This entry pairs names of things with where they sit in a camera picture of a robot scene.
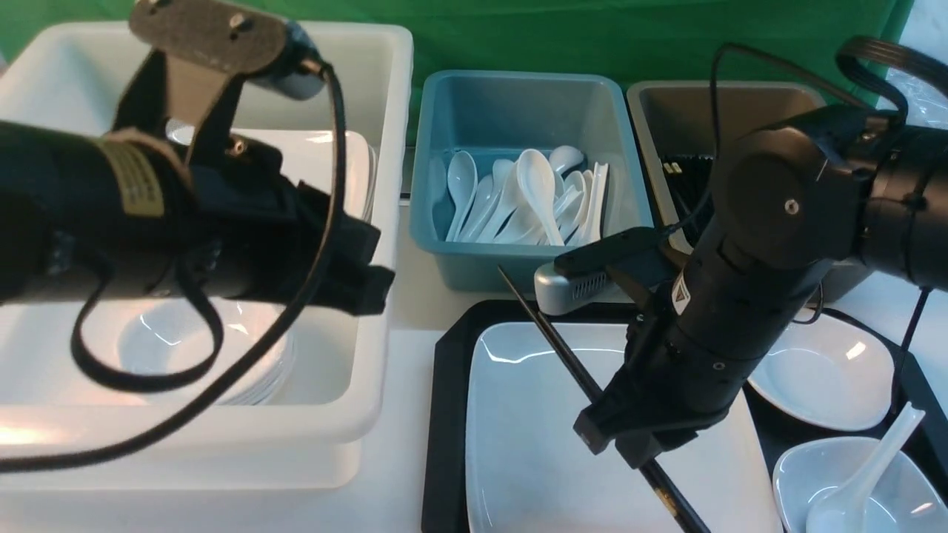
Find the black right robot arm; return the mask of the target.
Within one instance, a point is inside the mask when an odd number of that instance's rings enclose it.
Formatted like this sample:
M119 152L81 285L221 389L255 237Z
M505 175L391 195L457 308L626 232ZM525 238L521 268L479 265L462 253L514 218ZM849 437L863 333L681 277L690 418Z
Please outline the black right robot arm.
M555 260L606 274L644 317L573 425L634 469L725 418L834 264L946 289L945 130L825 106L725 144L709 184L714 216L688 256L633 227Z

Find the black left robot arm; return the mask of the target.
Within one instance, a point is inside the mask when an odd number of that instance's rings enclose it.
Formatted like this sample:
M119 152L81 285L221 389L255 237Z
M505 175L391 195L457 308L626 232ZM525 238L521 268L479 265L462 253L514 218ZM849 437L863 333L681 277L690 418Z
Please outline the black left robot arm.
M160 150L2 124L2 300L182 297L288 304L330 213L270 145L234 135L189 178Z

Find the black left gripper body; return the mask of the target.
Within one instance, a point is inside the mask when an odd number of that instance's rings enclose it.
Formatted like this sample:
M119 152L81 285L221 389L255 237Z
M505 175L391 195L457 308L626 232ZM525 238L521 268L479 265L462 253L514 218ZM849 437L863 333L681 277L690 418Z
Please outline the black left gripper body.
M288 304L311 286L305 306L376 316L394 273L373 264L377 227L334 210L338 189L292 181L288 150L231 136L216 168L216 296Z

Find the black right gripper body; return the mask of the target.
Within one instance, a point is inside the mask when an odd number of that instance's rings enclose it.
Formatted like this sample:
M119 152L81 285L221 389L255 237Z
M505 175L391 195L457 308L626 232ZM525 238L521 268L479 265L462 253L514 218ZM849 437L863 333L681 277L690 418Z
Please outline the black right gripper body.
M652 297L627 328L625 361L573 431L595 455L614 444L640 469L681 448L728 414L749 362L723 358L677 327L667 297Z

